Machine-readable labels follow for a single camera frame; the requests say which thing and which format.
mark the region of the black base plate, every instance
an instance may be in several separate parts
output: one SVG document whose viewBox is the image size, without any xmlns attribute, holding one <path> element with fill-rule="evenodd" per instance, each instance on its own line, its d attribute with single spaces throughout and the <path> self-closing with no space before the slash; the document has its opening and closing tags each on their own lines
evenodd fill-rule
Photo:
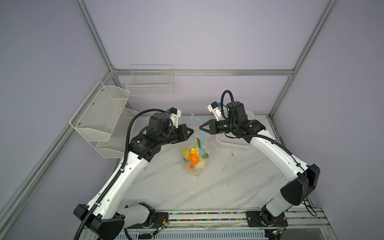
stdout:
<svg viewBox="0 0 384 240">
<path fill-rule="evenodd" d="M 153 224 L 150 228 L 159 228 L 161 225 L 163 225 L 163 221 L 168 221 L 168 213 L 167 212 L 155 212 L 155 217 L 153 220 Z M 142 229 L 143 227 L 141 224 L 135 224 L 128 229 Z"/>
<path fill-rule="evenodd" d="M 245 212 L 245 214 L 247 216 L 248 227 L 265 227 L 265 225 L 263 225 L 261 223 L 262 219 L 260 217 L 260 213 L 261 213 L 261 211 L 248 211 L 248 212 Z M 280 214 L 277 217 L 277 219 L 278 219 L 277 223 L 273 224 L 272 227 L 284 227 L 284 224 L 281 221 L 284 221 L 285 226 L 288 225 L 284 213 Z"/>
</svg>

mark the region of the aluminum frame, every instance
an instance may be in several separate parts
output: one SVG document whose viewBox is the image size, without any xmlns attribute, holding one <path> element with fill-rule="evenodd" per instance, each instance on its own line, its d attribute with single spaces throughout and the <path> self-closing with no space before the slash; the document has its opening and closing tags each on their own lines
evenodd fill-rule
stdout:
<svg viewBox="0 0 384 240">
<path fill-rule="evenodd" d="M 325 23 L 330 18 L 333 10 L 335 9 L 337 3 L 339 0 L 328 0 L 327 4 L 325 5 L 323 12 L 321 13 L 319 20 L 317 20 L 317 23 L 314 27 L 314 29 L 311 32 L 310 37 L 308 38 L 307 42 L 305 43 L 305 46 L 303 50 L 300 53 L 299 58 L 297 59 L 295 66 L 293 68 L 293 74 L 292 76 L 289 76 L 283 89 L 281 90 L 279 96 L 276 99 L 276 102 L 274 103 L 271 112 L 269 113 L 269 116 L 273 118 L 273 116 L 276 114 L 277 109 L 280 107 L 281 103 L 283 102 L 289 88 L 292 86 L 293 81 L 295 80 L 297 74 L 299 73 L 301 67 L 303 66 L 305 60 L 307 59 L 310 51 L 313 48 L 313 45 L 315 44 L 316 40 L 318 39 L 320 32 L 323 30 Z"/>
<path fill-rule="evenodd" d="M 131 69 L 115 69 L 112 72 L 116 76 L 132 73 Z M 292 69 L 173 69 L 174 76 L 292 76 L 293 72 Z"/>
<path fill-rule="evenodd" d="M 246 220 L 246 214 L 233 214 L 234 218 L 240 218 L 242 220 L 217 220 L 218 216 L 221 218 L 228 218 L 227 215 L 232 215 L 232 214 L 207 214 L 209 212 L 246 212 L 246 211 L 260 211 L 260 208 L 248 208 L 248 209 L 222 209 L 222 210 L 162 210 L 162 212 L 168 212 L 168 213 L 193 213 L 193 212 L 204 212 L 205 214 L 202 215 L 195 215 L 195 214 L 182 214 L 182 215 L 169 215 L 169 219 L 172 219 L 173 221 L 168 221 L 168 228 L 164 229 L 162 233 L 167 233 L 167 236 L 159 237 L 161 239 L 175 239 L 173 236 L 171 236 L 172 233 L 178 233 L 178 232 L 183 232 L 183 233 L 194 233 L 194 232 L 201 232 L 201 231 L 206 231 L 206 233 L 218 233 L 218 232 L 238 232 L 238 231 L 259 231 L 259 230 L 266 230 L 266 229 L 277 229 L 278 227 L 248 227 L 248 223 Z M 326 217 L 324 214 L 323 210 L 321 208 L 314 208 L 314 211 L 316 211 L 317 216 L 314 217 L 305 208 L 295 206 L 287 211 L 284 212 L 286 220 L 287 220 L 287 229 L 289 228 L 319 228 L 323 234 L 323 237 L 325 240 L 330 239 L 330 240 L 337 240 L 337 237 Z M 211 219 L 213 218 L 212 221 L 175 221 L 178 219 L 196 219 L 196 218 L 207 218 Z M 137 239 L 137 234 L 139 232 L 145 232 L 145 231 L 153 231 L 154 229 L 129 229 L 128 232 L 133 234 L 136 234 Z M 83 239 L 96 239 L 96 235 L 93 232 L 89 232 L 89 230 L 85 230 L 82 235 L 84 236 Z M 124 237 L 124 232 L 122 231 L 117 239 L 123 239 Z M 202 239 L 236 239 L 233 237 L 198 237 L 197 239 L 202 238 Z"/>
<path fill-rule="evenodd" d="M 108 83 L 112 80 L 113 74 L 111 71 L 105 73 L 101 82 L 103 84 Z M 83 104 L 80 106 L 81 111 L 78 111 L 74 118 L 80 118 L 87 107 L 91 104 L 93 98 L 101 89 L 102 85 L 95 87 L 92 92 L 85 99 Z M 0 239 L 3 239 L 7 232 L 11 229 L 21 212 L 29 200 L 33 197 L 33 194 L 38 187 L 39 183 L 43 179 L 44 175 L 49 171 L 50 167 L 54 164 L 57 156 L 74 133 L 73 127 L 68 123 L 67 126 L 60 133 L 59 137 L 55 140 L 53 145 L 45 153 L 44 157 L 37 164 L 35 169 L 29 175 L 27 180 L 23 183 L 19 191 L 14 195 L 12 200 L 5 207 L 0 215 Z"/>
<path fill-rule="evenodd" d="M 111 64 L 111 61 L 108 57 L 108 54 L 105 50 L 105 47 L 101 41 L 99 33 L 97 32 L 96 26 L 92 20 L 92 17 L 89 13 L 89 10 L 86 6 L 85 0 L 74 0 L 80 15 L 87 27 L 92 40 L 97 47 L 98 52 L 100 53 L 102 60 L 107 67 L 108 71 L 103 76 L 102 82 L 106 83 L 110 80 L 113 80 L 118 87 L 121 87 L 118 76 L 130 75 L 130 70 L 119 70 L 115 69 Z M 336 7 L 338 0 L 329 0 L 317 21 L 312 33 L 307 40 L 293 70 L 174 70 L 176 76 L 288 76 L 287 82 L 285 83 L 283 89 L 281 90 L 279 97 L 276 99 L 275 104 L 273 105 L 271 112 L 269 113 L 270 122 L 274 127 L 275 133 L 278 136 L 279 140 L 282 142 L 280 135 L 278 134 L 277 128 L 273 122 L 273 116 L 276 114 L 277 109 L 279 108 L 281 102 L 286 96 L 290 86 L 295 80 L 299 70 L 304 64 L 309 52 L 311 51 L 314 43 L 316 42 L 321 30 L 324 28 L 325 23 L 331 16 L 334 8 Z M 82 111 L 79 112 L 81 115 L 85 111 L 90 101 L 93 99 L 93 96 L 97 93 L 99 89 L 94 89 L 87 99 L 81 105 Z M 11 229 L 17 218 L 20 216 L 21 212 L 24 210 L 28 201 L 33 197 L 33 193 L 38 187 L 40 181 L 44 175 L 49 171 L 50 167 L 54 164 L 56 157 L 65 146 L 69 138 L 71 137 L 74 129 L 68 124 L 59 137 L 55 140 L 50 149 L 43 156 L 39 164 L 32 171 L 27 180 L 23 183 L 19 191 L 14 195 L 12 200 L 8 203 L 6 208 L 0 214 L 0 240 Z"/>
</svg>

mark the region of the white wire basket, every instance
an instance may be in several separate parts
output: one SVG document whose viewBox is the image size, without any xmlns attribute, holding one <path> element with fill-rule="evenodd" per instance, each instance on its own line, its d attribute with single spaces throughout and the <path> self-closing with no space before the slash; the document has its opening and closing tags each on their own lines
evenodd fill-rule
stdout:
<svg viewBox="0 0 384 240">
<path fill-rule="evenodd" d="M 109 141 L 97 142 L 94 148 L 103 158 L 122 158 L 124 156 L 128 126 L 137 113 L 139 112 L 124 108 Z"/>
<path fill-rule="evenodd" d="M 126 105 L 129 91 L 116 87 L 102 87 L 77 122 L 70 125 L 87 141 L 109 141 L 113 129 Z"/>
<path fill-rule="evenodd" d="M 255 114 L 251 110 L 245 110 L 245 113 L 248 116 L 249 120 L 255 119 Z M 234 137 L 232 133 L 227 134 L 230 137 Z M 246 140 L 242 138 L 228 138 L 224 135 L 224 133 L 220 133 L 216 135 L 216 141 L 220 147 L 230 147 L 240 150 L 247 150 L 248 148 L 252 148 L 252 144 L 247 143 Z"/>
<path fill-rule="evenodd" d="M 172 65 L 131 65 L 131 70 L 126 88 L 132 97 L 172 96 Z"/>
</svg>

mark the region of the yellow lemon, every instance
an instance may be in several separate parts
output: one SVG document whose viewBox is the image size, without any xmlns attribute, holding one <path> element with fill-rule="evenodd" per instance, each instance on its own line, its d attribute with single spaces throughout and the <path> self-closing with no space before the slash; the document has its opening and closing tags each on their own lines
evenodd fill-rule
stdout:
<svg viewBox="0 0 384 240">
<path fill-rule="evenodd" d="M 189 158 L 189 150 L 188 150 L 188 148 L 182 147 L 180 149 L 180 153 L 181 153 L 181 156 L 183 156 L 183 158 L 185 158 L 185 159 Z"/>
</svg>

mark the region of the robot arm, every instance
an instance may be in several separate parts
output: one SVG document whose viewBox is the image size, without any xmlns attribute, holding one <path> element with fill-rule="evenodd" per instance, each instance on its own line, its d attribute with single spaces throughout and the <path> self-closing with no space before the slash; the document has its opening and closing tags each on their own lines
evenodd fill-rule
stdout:
<svg viewBox="0 0 384 240">
<path fill-rule="evenodd" d="M 201 125 L 200 130 L 209 134 L 230 133 L 232 130 L 236 136 L 244 136 L 243 139 L 260 149 L 289 180 L 262 208 L 259 222 L 265 226 L 271 226 L 280 214 L 293 205 L 299 205 L 316 188 L 320 169 L 315 164 L 307 165 L 290 153 L 259 121 L 248 120 L 244 105 L 240 102 L 231 102 L 226 106 L 228 117 L 230 118 L 233 114 L 232 129 L 230 129 L 230 119 L 224 119 L 220 105 L 221 103 L 213 102 L 208 106 L 208 110 L 215 115 L 216 119 Z"/>
<path fill-rule="evenodd" d="M 118 209 L 118 205 L 133 180 L 160 151 L 162 145 L 184 142 L 193 134 L 193 130 L 186 124 L 177 126 L 180 116 L 181 111 L 175 108 L 170 108 L 166 113 L 155 113 L 149 119 L 148 126 L 132 138 L 127 161 L 121 160 L 120 167 L 95 197 L 87 204 L 79 204 L 75 208 L 73 213 L 82 223 L 86 215 L 89 215 L 85 225 L 103 240 L 115 239 L 123 228 L 134 224 L 151 226 L 155 213 L 151 206 L 142 202 L 134 207 Z"/>
</svg>

